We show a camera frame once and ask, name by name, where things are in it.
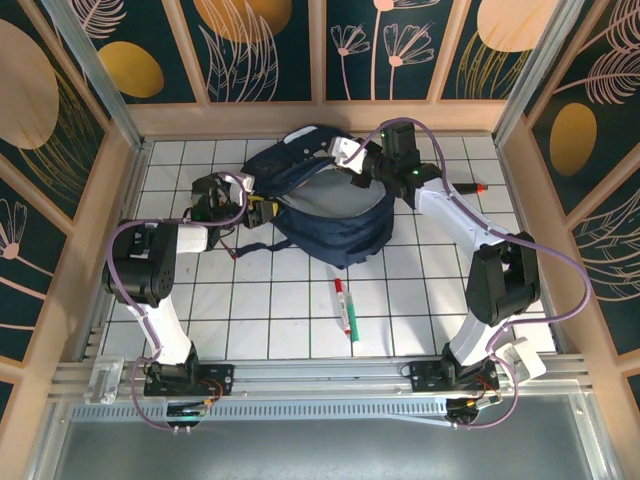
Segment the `navy blue backpack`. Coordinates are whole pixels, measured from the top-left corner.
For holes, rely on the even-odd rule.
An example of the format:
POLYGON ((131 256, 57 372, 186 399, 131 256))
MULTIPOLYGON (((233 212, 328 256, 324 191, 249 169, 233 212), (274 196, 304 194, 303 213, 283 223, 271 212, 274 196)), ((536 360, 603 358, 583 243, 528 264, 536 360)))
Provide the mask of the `navy blue backpack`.
POLYGON ((354 138, 336 127, 308 125, 245 161, 241 172, 254 177, 254 194, 278 205, 270 222, 284 239, 239 247, 237 256, 297 246, 345 269, 365 262, 391 239, 393 193, 377 181, 360 188, 338 170, 330 152, 336 137, 354 138))

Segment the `green marker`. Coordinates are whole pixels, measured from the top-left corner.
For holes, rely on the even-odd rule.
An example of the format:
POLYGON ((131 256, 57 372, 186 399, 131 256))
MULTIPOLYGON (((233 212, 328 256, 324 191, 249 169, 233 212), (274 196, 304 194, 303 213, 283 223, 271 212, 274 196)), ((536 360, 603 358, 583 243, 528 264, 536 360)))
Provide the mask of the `green marker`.
POLYGON ((358 331, 358 325, 357 325, 355 305, 350 292, 347 293, 346 303, 347 303, 347 314, 348 314, 348 320, 349 320, 349 326, 350 326, 351 342, 358 343, 360 341, 360 337, 359 337, 359 331, 358 331))

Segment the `red capped white marker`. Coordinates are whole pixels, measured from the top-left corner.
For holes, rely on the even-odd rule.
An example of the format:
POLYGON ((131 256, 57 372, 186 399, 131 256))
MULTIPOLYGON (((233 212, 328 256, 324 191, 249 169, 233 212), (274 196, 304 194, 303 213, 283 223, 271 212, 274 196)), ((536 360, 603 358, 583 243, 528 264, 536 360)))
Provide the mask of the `red capped white marker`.
POLYGON ((349 322, 347 303, 343 292, 342 282, 340 278, 334 279, 334 287, 336 292, 336 297, 338 300, 338 307, 341 317, 342 330, 346 335, 351 334, 351 326, 349 322))

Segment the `grey metal panel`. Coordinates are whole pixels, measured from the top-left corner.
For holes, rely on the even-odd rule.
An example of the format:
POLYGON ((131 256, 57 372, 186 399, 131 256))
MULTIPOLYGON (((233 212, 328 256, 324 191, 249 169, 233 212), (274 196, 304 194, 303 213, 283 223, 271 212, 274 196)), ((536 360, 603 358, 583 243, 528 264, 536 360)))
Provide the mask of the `grey metal panel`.
POLYGON ((396 419, 210 422, 174 435, 62 403, 29 480, 624 480, 592 403, 527 396, 500 425, 396 419))

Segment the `aluminium frame post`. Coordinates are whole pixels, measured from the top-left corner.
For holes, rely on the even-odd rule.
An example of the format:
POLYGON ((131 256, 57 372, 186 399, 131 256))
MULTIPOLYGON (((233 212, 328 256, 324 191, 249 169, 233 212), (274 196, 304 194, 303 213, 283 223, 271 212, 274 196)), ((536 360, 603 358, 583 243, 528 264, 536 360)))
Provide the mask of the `aluminium frame post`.
POLYGON ((562 43, 579 17, 584 0, 559 0, 539 41, 529 55, 492 133, 499 149, 511 134, 545 72, 557 57, 562 43))
POLYGON ((128 144, 136 153, 143 148, 143 137, 136 127, 124 99, 111 80, 93 43, 83 31, 67 0, 41 0, 53 23, 84 68, 91 84, 106 106, 128 144))

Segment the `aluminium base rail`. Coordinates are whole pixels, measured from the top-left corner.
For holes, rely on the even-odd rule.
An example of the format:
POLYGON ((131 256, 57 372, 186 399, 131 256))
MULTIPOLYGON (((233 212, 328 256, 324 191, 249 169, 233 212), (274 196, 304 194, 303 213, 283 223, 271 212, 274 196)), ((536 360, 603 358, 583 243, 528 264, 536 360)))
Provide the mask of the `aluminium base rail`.
MULTIPOLYGON (((231 395, 223 400, 390 398, 412 394, 409 362, 437 357, 237 360, 231 395)), ((521 395, 594 393, 579 354, 541 354, 546 373, 525 382, 521 395)), ((60 363, 47 400, 82 401, 94 362, 60 363)), ((125 363, 116 401, 128 401, 131 362, 125 363)))

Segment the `white plastic clamp bracket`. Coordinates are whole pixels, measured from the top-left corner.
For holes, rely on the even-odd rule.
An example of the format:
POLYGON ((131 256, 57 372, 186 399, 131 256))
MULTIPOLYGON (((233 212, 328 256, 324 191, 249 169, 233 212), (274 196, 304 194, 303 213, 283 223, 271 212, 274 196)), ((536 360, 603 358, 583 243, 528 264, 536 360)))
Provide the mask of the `white plastic clamp bracket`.
POLYGON ((124 363, 122 355, 102 355, 96 358, 83 394, 87 405, 111 405, 115 402, 124 363))

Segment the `white plastic hollow bracket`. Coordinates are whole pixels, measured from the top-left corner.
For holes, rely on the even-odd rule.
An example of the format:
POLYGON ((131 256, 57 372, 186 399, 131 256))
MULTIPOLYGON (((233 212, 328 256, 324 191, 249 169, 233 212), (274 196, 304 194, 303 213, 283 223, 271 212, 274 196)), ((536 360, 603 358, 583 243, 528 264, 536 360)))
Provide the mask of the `white plastic hollow bracket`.
POLYGON ((518 383, 536 379, 547 371, 541 357, 526 337, 506 343, 497 349, 496 355, 509 366, 518 383))

